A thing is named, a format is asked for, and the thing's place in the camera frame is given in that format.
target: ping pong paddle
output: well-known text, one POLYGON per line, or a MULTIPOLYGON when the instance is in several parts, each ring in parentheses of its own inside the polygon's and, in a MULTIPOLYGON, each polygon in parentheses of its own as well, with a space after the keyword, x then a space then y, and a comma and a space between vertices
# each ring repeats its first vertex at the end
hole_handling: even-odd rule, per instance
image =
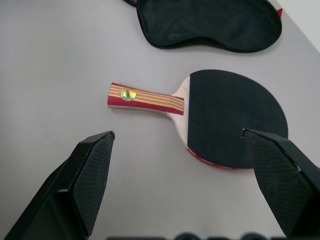
POLYGON ((172 95, 112 83, 107 104, 167 115, 187 150, 215 167, 253 168, 241 139, 244 128, 288 138, 286 117, 272 94, 257 82, 228 71, 194 72, 172 95))

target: paddle handle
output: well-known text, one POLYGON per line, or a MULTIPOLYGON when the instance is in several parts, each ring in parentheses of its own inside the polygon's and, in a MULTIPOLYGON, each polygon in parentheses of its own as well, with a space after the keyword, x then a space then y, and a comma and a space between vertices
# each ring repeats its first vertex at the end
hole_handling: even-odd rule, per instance
POLYGON ((182 97, 153 93, 112 83, 109 91, 109 108, 138 109, 150 112, 183 115, 185 100, 182 97))

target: white surface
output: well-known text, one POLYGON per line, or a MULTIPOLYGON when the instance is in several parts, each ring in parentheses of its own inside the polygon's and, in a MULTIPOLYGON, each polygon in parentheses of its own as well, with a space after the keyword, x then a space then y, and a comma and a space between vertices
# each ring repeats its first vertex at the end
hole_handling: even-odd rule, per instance
POLYGON ((320 1, 278 0, 278 2, 320 52, 320 1))
POLYGON ((290 139, 319 165, 320 54, 286 13, 282 21, 279 41, 257 53, 161 50, 121 0, 1 1, 0 239, 76 144, 107 130, 116 138, 91 240, 282 235, 252 170, 196 160, 166 116, 107 108, 112 82, 171 94, 192 72, 235 72, 277 98, 290 139))
POLYGON ((172 119, 176 130, 179 134, 184 146, 188 147, 188 117, 189 117, 189 92, 190 92, 190 76, 183 81, 179 89, 172 95, 184 99, 183 115, 167 112, 166 114, 172 119))

